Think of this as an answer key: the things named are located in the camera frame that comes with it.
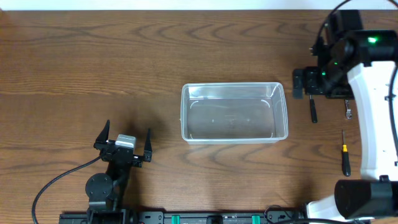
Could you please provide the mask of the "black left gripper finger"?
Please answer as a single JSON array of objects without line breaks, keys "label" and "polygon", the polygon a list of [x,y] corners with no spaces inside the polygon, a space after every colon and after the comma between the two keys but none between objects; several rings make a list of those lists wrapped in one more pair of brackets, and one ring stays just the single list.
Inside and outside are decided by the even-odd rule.
[{"label": "black left gripper finger", "polygon": [[151,130],[148,129],[146,141],[145,141],[145,145],[144,145],[143,161],[145,161],[145,162],[151,162],[151,160],[152,160],[152,144],[151,144],[150,139],[151,139]]},{"label": "black left gripper finger", "polygon": [[95,143],[93,145],[95,149],[101,149],[103,146],[107,145],[109,137],[109,128],[110,128],[110,120],[108,119],[106,121],[103,130],[100,132],[100,134],[95,140]]}]

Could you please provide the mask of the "silver combination wrench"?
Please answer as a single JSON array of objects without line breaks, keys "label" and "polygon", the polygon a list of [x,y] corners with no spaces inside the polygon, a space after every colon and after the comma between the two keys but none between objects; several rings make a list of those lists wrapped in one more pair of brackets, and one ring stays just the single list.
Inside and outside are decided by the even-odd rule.
[{"label": "silver combination wrench", "polygon": [[346,119],[352,119],[352,110],[350,105],[350,100],[345,100],[345,108],[346,108]]}]

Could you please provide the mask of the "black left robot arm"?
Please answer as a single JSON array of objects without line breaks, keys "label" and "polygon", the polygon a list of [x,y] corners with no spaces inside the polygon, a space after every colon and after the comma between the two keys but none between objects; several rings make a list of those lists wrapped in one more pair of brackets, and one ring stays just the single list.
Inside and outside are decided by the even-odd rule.
[{"label": "black left robot arm", "polygon": [[141,168],[144,162],[152,160],[151,132],[147,132],[144,153],[137,155],[134,136],[120,134],[116,140],[110,140],[109,128],[110,121],[107,121],[93,145],[99,150],[99,158],[108,163],[108,168],[104,173],[91,176],[86,183],[87,223],[137,223],[137,212],[123,207],[123,197],[131,169]]}]

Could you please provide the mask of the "black handled hammer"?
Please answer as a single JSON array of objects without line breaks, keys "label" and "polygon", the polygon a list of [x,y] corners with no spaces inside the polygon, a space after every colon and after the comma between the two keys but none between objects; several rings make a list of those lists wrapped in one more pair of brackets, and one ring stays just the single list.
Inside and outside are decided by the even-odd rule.
[{"label": "black handled hammer", "polygon": [[317,111],[315,106],[315,100],[313,99],[312,95],[310,95],[310,114],[312,118],[312,123],[317,123],[318,122]]}]

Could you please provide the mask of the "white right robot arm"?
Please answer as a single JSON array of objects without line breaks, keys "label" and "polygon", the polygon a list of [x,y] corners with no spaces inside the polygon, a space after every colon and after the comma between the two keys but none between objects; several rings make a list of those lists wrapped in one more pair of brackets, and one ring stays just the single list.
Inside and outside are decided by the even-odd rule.
[{"label": "white right robot arm", "polygon": [[341,29],[319,37],[316,67],[294,71],[294,96],[354,100],[362,159],[359,180],[339,180],[333,195],[310,202],[312,222],[349,222],[397,215],[397,34]]}]

